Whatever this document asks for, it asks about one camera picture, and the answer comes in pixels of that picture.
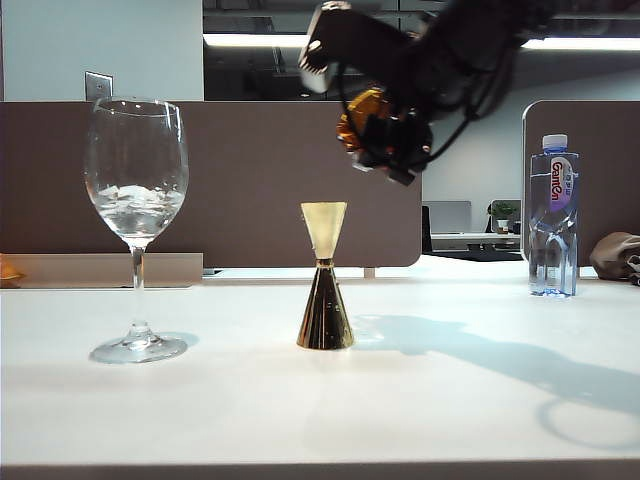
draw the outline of electrical outlet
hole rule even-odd
[[[101,97],[113,95],[113,76],[103,73],[84,72],[86,100],[93,102]]]

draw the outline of wine glass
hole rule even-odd
[[[96,210],[133,257],[135,311],[129,333],[90,358],[140,363],[179,355],[184,341],[154,334],[144,318],[144,251],[171,223],[187,192],[187,146],[178,107],[159,100],[105,97],[91,111],[84,179]]]

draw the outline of potted plant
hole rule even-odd
[[[496,202],[491,207],[491,216],[498,222],[498,233],[509,233],[509,216],[516,211],[516,207],[508,202]]]

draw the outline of bottle label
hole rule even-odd
[[[564,157],[551,159],[550,209],[562,210],[569,204],[573,193],[573,169]]]

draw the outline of jigger cup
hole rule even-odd
[[[353,345],[353,334],[333,271],[333,254],[340,237],[346,202],[302,203],[302,214],[316,255],[316,274],[311,285],[298,345],[316,350],[335,350]]]

